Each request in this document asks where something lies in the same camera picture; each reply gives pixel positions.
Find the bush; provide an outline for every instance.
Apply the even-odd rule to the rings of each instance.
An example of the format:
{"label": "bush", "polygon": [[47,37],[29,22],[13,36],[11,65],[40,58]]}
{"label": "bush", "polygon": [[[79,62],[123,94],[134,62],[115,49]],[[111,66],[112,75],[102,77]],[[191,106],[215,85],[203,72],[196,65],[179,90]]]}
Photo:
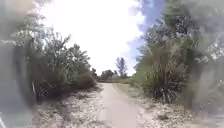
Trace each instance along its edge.
{"label": "bush", "polygon": [[96,80],[91,73],[83,73],[77,78],[77,89],[88,89],[96,85]]}
{"label": "bush", "polygon": [[186,85],[186,66],[174,60],[169,60],[166,65],[154,63],[142,68],[135,79],[146,95],[171,103]]}

